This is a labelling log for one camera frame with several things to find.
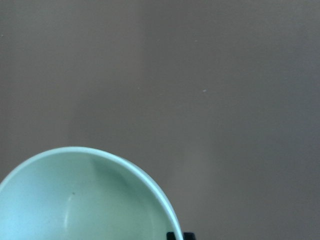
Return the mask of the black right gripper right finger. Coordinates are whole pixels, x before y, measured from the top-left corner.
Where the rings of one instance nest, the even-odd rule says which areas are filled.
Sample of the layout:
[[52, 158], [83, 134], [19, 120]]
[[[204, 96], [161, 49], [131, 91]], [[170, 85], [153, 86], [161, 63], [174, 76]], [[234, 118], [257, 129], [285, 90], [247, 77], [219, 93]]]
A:
[[195, 240], [195, 234], [193, 232], [184, 232], [183, 239], [184, 240]]

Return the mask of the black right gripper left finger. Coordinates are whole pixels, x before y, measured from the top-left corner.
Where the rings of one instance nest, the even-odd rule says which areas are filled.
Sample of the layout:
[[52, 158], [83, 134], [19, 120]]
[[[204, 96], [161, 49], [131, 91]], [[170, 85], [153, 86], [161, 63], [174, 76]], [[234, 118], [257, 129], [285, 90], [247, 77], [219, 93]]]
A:
[[174, 232], [167, 232], [166, 233], [166, 239], [167, 240], [176, 240], [176, 236]]

